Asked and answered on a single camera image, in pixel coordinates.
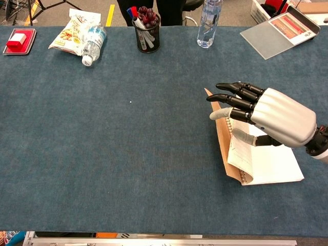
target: robotic hand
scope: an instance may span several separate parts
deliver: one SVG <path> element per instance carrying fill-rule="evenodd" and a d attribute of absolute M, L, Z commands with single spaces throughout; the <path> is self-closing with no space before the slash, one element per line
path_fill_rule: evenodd
<path fill-rule="evenodd" d="M 230 117 L 253 124 L 267 134 L 255 137 L 234 129 L 237 138 L 254 146 L 306 146 L 309 155 L 328 163 L 328 127 L 317 127 L 315 112 L 272 88 L 261 89 L 246 83 L 219 83 L 216 87 L 240 98 L 226 94 L 209 96 L 207 101 L 232 106 L 214 111 L 210 119 Z"/>

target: notebook spiral binding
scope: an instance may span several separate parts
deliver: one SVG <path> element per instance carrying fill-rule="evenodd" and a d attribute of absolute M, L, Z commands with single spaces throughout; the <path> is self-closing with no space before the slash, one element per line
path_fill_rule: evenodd
<path fill-rule="evenodd" d="M 229 130 L 230 136 L 232 137 L 232 125 L 231 125 L 230 118 L 229 118 L 229 117 L 226 117 L 225 119 L 226 119 L 225 121 L 226 121 L 226 123 L 227 123 L 227 126 L 228 126 L 228 130 Z"/>
<path fill-rule="evenodd" d="M 247 183 L 245 172 L 243 170 L 239 169 L 239 174 L 240 174 L 240 178 L 241 178 L 241 183 Z"/>

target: blue carpet table cover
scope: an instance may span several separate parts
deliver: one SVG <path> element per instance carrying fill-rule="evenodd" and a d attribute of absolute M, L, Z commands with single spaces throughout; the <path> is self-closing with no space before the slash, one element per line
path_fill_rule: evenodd
<path fill-rule="evenodd" d="M 275 88 L 328 124 L 328 28 L 264 60 L 220 27 L 163 27 L 137 50 L 133 28 L 108 28 L 93 67 L 49 44 L 0 56 L 0 229 L 328 237 L 328 165 L 294 153 L 305 180 L 242 187 L 226 176 L 204 87 Z M 0 27 L 0 48 L 12 27 Z"/>

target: pen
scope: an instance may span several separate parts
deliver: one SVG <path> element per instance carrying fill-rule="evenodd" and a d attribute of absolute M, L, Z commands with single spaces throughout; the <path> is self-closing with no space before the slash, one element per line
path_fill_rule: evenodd
<path fill-rule="evenodd" d="M 127 12 L 128 12 L 128 14 L 130 15 L 131 19 L 134 19 L 132 13 L 135 12 L 136 9 L 137 9 L 136 7 L 132 7 L 132 8 L 128 8 L 128 9 L 127 9 Z M 144 38 L 142 32 L 140 32 L 139 30 L 137 30 L 137 33 L 138 33 L 138 37 L 139 37 L 139 40 L 140 40 L 140 44 L 141 44 L 141 48 L 142 48 L 142 50 L 146 50 L 146 49 L 147 49 L 147 46 L 146 46 L 145 38 Z"/>
<path fill-rule="evenodd" d="M 134 22 L 134 24 L 137 26 L 137 27 L 139 27 L 139 28 L 141 28 L 141 29 L 146 29 L 145 28 L 145 26 L 141 23 L 141 21 L 138 19 L 138 17 L 133 17 L 133 22 Z M 145 38 L 145 40 L 146 40 L 146 42 L 147 42 L 147 44 L 148 44 L 148 46 L 149 46 L 149 48 L 153 48 L 154 47 L 154 44 L 152 43 L 152 41 L 155 41 L 155 38 L 152 36 L 152 35 L 150 35 L 150 33 L 148 32 L 148 31 L 143 31 L 142 32 L 142 35 L 143 35 L 143 37 Z"/>

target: water bottle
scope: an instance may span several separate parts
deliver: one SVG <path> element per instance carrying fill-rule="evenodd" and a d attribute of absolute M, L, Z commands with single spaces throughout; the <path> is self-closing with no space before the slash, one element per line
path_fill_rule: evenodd
<path fill-rule="evenodd" d="M 82 63 L 91 66 L 100 56 L 101 47 L 106 38 L 106 31 L 101 26 L 93 26 L 86 35 L 86 44 L 82 52 Z"/>
<path fill-rule="evenodd" d="M 201 13 L 197 43 L 203 48 L 212 45 L 223 0 L 205 0 Z"/>

